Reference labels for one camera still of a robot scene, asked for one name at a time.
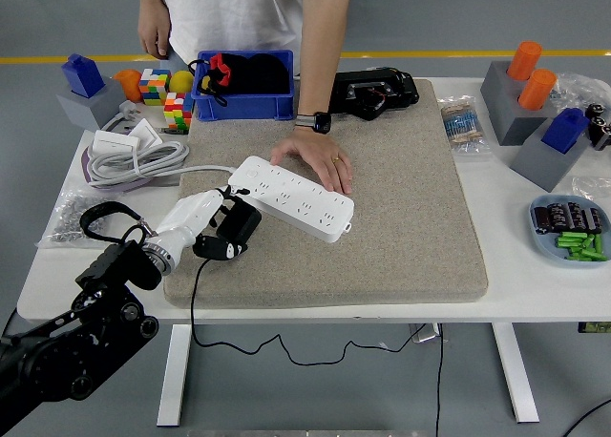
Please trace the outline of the person's left hand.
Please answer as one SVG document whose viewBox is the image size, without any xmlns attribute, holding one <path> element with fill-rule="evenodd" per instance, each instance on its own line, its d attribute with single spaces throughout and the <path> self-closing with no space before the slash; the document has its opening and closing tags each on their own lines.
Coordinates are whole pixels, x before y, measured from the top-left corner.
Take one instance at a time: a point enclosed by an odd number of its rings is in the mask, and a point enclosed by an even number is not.
<svg viewBox="0 0 611 437">
<path fill-rule="evenodd" d="M 311 128 L 295 126 L 271 150 L 270 164 L 279 165 L 285 156 L 298 156 L 314 171 L 328 190 L 350 195 L 353 168 L 348 154 L 329 136 Z"/>
</svg>

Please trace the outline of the person's right hand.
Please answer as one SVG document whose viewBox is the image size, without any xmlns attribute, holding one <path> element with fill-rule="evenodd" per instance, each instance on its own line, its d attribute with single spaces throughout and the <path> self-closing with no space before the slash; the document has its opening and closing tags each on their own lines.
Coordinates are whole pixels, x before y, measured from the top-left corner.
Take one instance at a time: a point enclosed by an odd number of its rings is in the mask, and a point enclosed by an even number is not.
<svg viewBox="0 0 611 437">
<path fill-rule="evenodd" d="M 167 19 L 140 19 L 137 30 L 140 45 L 146 54 L 157 60 L 168 57 L 170 22 Z"/>
</svg>

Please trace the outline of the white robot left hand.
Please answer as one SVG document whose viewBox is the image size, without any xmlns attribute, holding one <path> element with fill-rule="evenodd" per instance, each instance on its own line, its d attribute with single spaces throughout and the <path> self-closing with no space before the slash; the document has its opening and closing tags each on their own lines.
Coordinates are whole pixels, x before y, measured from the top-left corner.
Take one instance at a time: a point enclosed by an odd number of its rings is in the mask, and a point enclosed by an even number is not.
<svg viewBox="0 0 611 437">
<path fill-rule="evenodd" d="M 188 247 L 196 256 L 207 260 L 232 260 L 247 250 L 244 242 L 201 235 L 223 202 L 235 199 L 236 194 L 230 186 L 222 186 L 181 198 L 176 203 L 142 246 L 163 276 L 176 270 L 182 251 Z"/>
</svg>

